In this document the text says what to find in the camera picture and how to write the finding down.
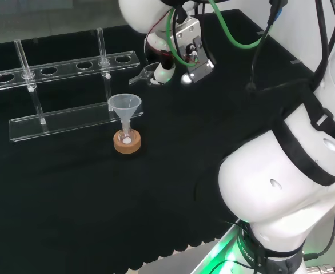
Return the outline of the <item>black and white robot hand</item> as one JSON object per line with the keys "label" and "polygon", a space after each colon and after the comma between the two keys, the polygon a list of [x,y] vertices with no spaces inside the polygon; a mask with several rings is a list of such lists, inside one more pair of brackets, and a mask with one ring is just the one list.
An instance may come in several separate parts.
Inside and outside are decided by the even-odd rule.
{"label": "black and white robot hand", "polygon": [[174,75],[176,65],[167,41],[162,38],[164,32],[149,33],[144,41],[144,53],[148,65],[152,66],[150,84],[167,84]]}

